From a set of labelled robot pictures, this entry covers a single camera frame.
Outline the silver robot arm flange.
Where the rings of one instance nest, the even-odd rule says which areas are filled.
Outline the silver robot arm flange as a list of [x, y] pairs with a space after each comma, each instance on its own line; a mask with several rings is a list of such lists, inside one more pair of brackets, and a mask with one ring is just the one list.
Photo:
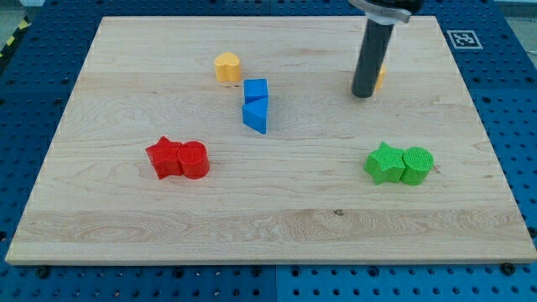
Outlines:
[[372, 21], [390, 25], [408, 23], [424, 6], [424, 0], [348, 0], [354, 8], [365, 12]]

